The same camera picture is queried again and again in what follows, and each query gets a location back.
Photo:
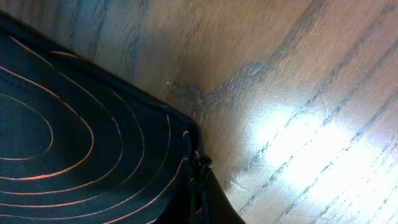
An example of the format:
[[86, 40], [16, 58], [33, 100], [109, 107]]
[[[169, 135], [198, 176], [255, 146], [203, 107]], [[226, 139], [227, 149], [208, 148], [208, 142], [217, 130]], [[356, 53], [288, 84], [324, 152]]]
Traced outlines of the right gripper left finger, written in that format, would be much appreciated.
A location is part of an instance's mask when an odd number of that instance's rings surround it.
[[192, 224], [202, 223], [201, 195], [187, 185], [181, 184], [176, 190], [167, 208], [156, 219], [155, 224]]

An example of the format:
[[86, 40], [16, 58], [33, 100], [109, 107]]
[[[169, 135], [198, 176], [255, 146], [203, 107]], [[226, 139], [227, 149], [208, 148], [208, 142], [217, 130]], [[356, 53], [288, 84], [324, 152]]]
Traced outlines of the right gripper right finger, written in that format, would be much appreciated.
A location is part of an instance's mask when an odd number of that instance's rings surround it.
[[212, 171], [207, 176], [206, 194], [211, 224], [245, 224], [229, 202]]

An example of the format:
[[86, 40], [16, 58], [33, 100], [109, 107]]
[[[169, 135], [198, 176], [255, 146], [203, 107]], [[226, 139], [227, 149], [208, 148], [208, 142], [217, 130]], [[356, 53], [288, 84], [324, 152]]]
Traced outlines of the black orange patterned jersey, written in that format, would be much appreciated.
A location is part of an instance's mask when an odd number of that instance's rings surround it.
[[1, 16], [1, 222], [155, 223], [211, 160], [189, 117]]

